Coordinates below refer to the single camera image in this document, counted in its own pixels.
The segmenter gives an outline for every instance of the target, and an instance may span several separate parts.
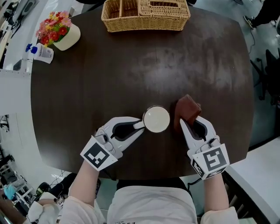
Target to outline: brown cloth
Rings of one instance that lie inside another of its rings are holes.
[[[197,116],[201,113],[200,105],[195,103],[190,95],[186,95],[178,100],[175,113],[174,113],[174,129],[176,132],[181,133],[182,128],[180,125],[180,118],[183,118],[190,126]]]

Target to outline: dark wooden table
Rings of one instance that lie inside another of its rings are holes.
[[[101,8],[72,18],[81,30],[67,51],[54,48],[51,64],[34,61],[32,117],[39,151],[49,166],[78,172],[80,152],[95,128],[112,117],[141,118],[152,105],[169,109],[190,94],[212,122],[230,162],[246,157],[253,119],[253,83],[239,24],[190,8],[181,32],[108,33]],[[144,132],[108,168],[117,179],[193,174],[183,137],[171,127]]]

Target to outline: white sleeve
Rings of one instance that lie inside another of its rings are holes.
[[[238,217],[234,207],[221,211],[208,211],[202,218],[200,224],[238,224]]]
[[[63,204],[59,224],[103,224],[103,221],[93,206],[70,196]]]

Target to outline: floor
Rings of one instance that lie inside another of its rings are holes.
[[[244,5],[238,5],[233,0],[198,0],[195,7],[206,9],[239,22],[246,39],[248,51],[253,44],[250,29],[243,20],[243,15],[256,16],[262,7],[259,0],[243,0]],[[265,50],[269,49],[277,56],[276,30],[271,24],[261,25],[252,31],[255,38],[255,46],[252,47],[250,58],[259,57],[265,60]],[[258,75],[253,72],[254,82]],[[255,88],[255,114],[252,128],[251,144],[255,145],[274,135],[276,107],[270,105],[270,97],[260,101],[258,95],[261,87]],[[33,129],[31,110],[10,114],[10,132],[0,131],[2,148],[6,154],[12,154],[15,163],[11,165],[21,173],[35,189],[42,182],[52,183],[55,177],[60,176],[61,171],[43,164],[39,155],[36,138]],[[182,177],[184,183],[193,182],[197,175]],[[106,212],[116,190],[116,182],[108,179],[101,180],[101,188],[98,194],[98,204]],[[203,212],[203,183],[199,182],[191,187],[197,213]]]

